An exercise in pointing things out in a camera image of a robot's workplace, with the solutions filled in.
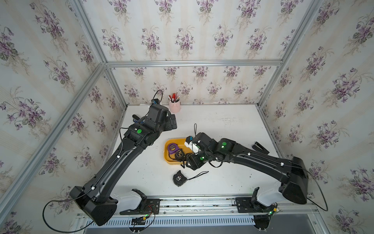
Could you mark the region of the black yellow tape measure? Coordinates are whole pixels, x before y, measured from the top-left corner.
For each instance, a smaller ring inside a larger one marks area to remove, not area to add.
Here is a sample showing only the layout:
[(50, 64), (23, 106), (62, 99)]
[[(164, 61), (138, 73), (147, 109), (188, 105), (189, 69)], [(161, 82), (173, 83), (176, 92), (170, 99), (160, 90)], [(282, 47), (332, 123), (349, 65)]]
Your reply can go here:
[(186, 167), (187, 157), (182, 149), (179, 149), (178, 151), (176, 151), (176, 153), (174, 154), (174, 159), (182, 163), (181, 164), (182, 168)]

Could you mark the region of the black tape measure with strap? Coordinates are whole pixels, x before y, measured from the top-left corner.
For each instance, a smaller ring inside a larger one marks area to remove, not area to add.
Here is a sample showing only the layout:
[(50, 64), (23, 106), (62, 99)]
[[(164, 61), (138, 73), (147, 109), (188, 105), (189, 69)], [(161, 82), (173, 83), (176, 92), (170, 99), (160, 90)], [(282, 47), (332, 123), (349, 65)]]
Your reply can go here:
[(209, 171), (203, 171), (203, 172), (200, 172), (198, 175), (194, 176), (194, 177), (191, 177), (191, 178), (187, 178), (185, 177), (181, 170), (179, 170), (176, 174), (173, 175), (173, 178), (172, 178), (172, 181), (173, 183), (177, 186), (177, 187), (181, 187), (182, 185), (184, 185), (187, 181), (190, 181), (190, 180), (193, 180), (193, 179), (196, 179), (202, 175), (205, 175), (209, 173)]

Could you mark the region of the yellow plastic storage box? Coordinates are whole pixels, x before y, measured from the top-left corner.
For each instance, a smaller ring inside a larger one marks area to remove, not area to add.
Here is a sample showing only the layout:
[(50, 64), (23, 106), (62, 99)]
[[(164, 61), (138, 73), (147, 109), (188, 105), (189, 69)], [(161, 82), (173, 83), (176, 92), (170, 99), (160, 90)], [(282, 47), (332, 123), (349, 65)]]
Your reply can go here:
[(181, 162), (178, 162), (174, 159), (174, 155), (169, 155), (168, 154), (168, 150), (167, 150), (167, 146), (170, 144), (170, 143), (176, 143), (180, 149), (182, 149), (184, 151), (184, 153), (187, 155), (189, 153), (192, 153), (192, 150), (189, 149), (188, 147), (186, 147), (184, 145), (185, 143), (185, 138), (172, 138), (172, 139), (169, 139), (166, 141), (165, 143), (165, 146), (164, 146), (164, 160), (170, 164), (170, 165), (179, 165), (179, 164), (182, 164)]

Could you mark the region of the purple tape measure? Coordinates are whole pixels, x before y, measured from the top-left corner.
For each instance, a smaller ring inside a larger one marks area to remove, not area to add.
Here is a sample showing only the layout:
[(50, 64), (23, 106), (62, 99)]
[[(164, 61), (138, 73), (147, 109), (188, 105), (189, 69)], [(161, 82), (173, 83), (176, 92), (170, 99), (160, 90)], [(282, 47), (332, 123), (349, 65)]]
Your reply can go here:
[(168, 154), (169, 155), (174, 155), (176, 152), (180, 150), (179, 146), (176, 143), (170, 143), (167, 146)]

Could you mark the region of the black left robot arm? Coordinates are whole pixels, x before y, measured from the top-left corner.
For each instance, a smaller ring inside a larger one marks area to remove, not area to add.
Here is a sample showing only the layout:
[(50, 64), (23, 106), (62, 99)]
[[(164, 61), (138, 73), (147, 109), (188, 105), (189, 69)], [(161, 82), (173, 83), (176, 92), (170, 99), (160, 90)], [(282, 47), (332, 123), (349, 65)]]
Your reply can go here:
[(111, 198), (111, 192), (126, 169), (162, 132), (176, 128), (175, 115), (161, 104), (152, 104), (144, 117), (127, 127), (119, 147), (98, 173), (70, 191), (68, 202), (75, 202), (93, 223), (104, 225), (116, 212), (118, 200)]

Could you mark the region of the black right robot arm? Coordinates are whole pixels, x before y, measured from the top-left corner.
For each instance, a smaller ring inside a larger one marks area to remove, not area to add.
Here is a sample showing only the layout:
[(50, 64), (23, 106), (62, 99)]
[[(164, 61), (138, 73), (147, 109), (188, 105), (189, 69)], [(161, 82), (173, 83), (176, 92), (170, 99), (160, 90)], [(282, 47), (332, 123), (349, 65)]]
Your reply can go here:
[(308, 181), (312, 174), (298, 157), (273, 157), (227, 138), (216, 141), (205, 133), (188, 136), (185, 146), (192, 150), (192, 155), (187, 158), (187, 166), (193, 170), (207, 162), (217, 161), (246, 166), (276, 179), (275, 185), (268, 189), (254, 189), (250, 208), (255, 212), (272, 213), (277, 202), (284, 199), (301, 205), (311, 201), (308, 197)]

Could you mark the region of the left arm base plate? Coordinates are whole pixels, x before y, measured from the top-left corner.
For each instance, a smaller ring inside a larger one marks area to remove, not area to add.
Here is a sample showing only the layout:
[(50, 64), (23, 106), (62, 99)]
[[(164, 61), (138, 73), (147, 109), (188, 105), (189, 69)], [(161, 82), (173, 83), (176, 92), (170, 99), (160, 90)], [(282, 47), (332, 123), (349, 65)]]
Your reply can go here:
[(149, 199), (138, 189), (132, 189), (119, 199), (117, 212), (120, 215), (159, 214), (161, 199)]

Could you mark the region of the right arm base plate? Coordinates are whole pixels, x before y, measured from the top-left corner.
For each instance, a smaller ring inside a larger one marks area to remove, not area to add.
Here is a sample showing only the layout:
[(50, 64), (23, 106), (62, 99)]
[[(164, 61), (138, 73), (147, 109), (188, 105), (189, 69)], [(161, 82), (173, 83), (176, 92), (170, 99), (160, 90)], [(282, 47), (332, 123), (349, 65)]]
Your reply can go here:
[(265, 206), (257, 200), (259, 187), (254, 189), (251, 197), (236, 198), (234, 205), (237, 207), (239, 213), (267, 213), (273, 214), (277, 211), (278, 204), (273, 203), (270, 206)]

